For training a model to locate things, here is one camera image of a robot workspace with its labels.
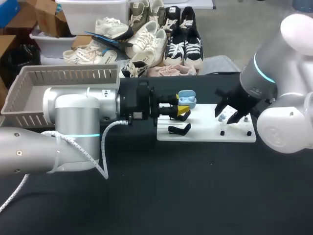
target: pink sneaker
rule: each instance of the pink sneaker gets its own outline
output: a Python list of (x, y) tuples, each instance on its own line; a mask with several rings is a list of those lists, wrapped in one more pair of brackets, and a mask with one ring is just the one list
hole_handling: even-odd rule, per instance
[(193, 66), (186, 67), (183, 65), (169, 65), (148, 69), (147, 77), (187, 76), (196, 74), (197, 72)]

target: sneaker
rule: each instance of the sneaker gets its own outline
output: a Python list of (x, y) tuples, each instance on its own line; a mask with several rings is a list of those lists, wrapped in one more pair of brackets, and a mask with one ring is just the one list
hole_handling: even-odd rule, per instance
[(169, 77), (169, 76), (193, 76), (197, 72), (193, 66), (169, 65), (164, 67), (154, 67), (147, 71), (147, 77)]
[(153, 0), (149, 8), (148, 21), (155, 21), (159, 27), (164, 25), (165, 8), (162, 0)]
[(145, 50), (137, 53), (128, 64), (121, 69), (119, 77), (140, 77), (155, 60), (155, 53)]
[(146, 23), (141, 29), (128, 41), (133, 44), (132, 47), (126, 47), (125, 52), (129, 58), (133, 58), (137, 53), (143, 51), (150, 40), (150, 34), (157, 33), (157, 22)]
[(167, 7), (165, 9), (165, 23), (162, 26), (166, 33), (171, 33), (180, 22), (180, 8), (177, 6)]
[(167, 36), (164, 29), (160, 29), (155, 36), (150, 34), (150, 40), (145, 50), (153, 50), (156, 54), (156, 58), (151, 67), (158, 65), (162, 61), (166, 47), (166, 41)]
[(83, 49), (83, 50), (96, 50), (96, 51), (102, 52), (106, 48), (106, 46), (95, 41), (95, 40), (91, 40), (91, 42), (89, 44), (83, 45), (83, 46), (78, 46), (74, 50), (76, 50), (78, 48)]
[(149, 6), (150, 3), (148, 0), (131, 3), (131, 19), (128, 21), (128, 25), (133, 28), (134, 32), (140, 30), (147, 22)]
[(191, 6), (185, 7), (181, 14), (181, 28), (189, 29), (191, 27), (197, 28), (196, 26), (196, 14)]
[(200, 69), (203, 64), (202, 40), (195, 28), (190, 28), (187, 31), (184, 64), (186, 66), (193, 65), (197, 70)]
[(101, 52), (96, 50), (83, 50), (81, 48), (73, 50), (67, 50), (63, 52), (63, 59), (69, 64), (89, 65), (89, 64), (101, 64), (103, 57)]
[(126, 41), (134, 34), (132, 27), (108, 17), (103, 20), (96, 20), (94, 32), (115, 41)]
[(184, 56), (184, 33), (180, 27), (173, 29), (164, 53), (165, 65), (182, 65)]

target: floor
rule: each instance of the floor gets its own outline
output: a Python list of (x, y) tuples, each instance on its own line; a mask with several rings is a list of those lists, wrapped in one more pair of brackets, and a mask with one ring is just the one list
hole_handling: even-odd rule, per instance
[(216, 10), (195, 10), (204, 56), (226, 55), (243, 68), (294, 11), (291, 3), (292, 0), (215, 0)]

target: black bag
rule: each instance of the black bag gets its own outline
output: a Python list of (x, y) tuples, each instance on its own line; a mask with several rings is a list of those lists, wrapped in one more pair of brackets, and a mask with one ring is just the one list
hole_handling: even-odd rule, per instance
[(33, 45), (20, 45), (7, 50), (1, 59), (1, 65), (9, 72), (2, 78), (6, 87), (9, 88), (12, 85), (24, 66), (40, 64), (40, 51)]

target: black table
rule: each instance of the black table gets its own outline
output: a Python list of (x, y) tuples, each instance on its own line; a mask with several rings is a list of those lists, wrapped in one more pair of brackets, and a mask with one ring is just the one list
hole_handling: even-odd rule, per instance
[[(198, 103), (219, 102), (215, 89), (237, 82), (237, 75), (150, 79), (164, 94), (195, 90)], [(120, 90), (136, 86), (125, 81)], [(96, 170), (30, 175), (0, 214), (0, 235), (313, 233), (313, 151), (280, 154), (259, 137), (160, 142), (152, 121), (115, 127), (106, 147), (109, 180)], [(0, 180), (1, 203), (21, 179)]]

